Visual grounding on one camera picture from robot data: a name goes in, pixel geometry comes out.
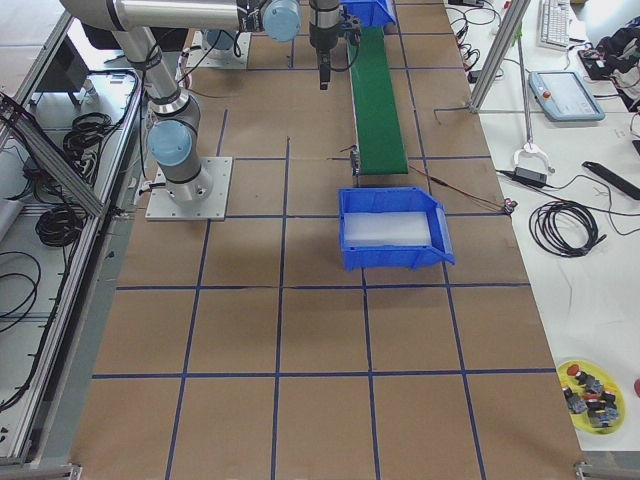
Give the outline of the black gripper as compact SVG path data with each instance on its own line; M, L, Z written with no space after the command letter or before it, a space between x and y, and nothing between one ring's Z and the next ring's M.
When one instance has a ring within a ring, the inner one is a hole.
M341 16L338 0L309 1L310 43L318 52L319 88L327 90L331 81L331 53L338 43Z

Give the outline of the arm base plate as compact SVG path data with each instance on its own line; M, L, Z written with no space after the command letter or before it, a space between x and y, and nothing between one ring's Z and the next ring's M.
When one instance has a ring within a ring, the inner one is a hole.
M210 67L215 69L246 69L250 50L251 34L240 33L237 41L235 33L231 36L222 33L216 46L209 50L218 35L217 31L196 30L189 47L186 67Z
M232 157L200 157L199 175L189 183L167 180L161 167L145 217L150 221L224 221L232 178Z

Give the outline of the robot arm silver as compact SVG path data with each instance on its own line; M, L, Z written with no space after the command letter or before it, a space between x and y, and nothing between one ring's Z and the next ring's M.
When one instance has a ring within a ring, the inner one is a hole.
M199 107L164 61L153 28L264 32L286 42L302 22L297 1L66 1L63 6L82 23L111 32L141 75L158 117L147 137L148 150L169 195L182 202L205 198L214 181L196 152Z

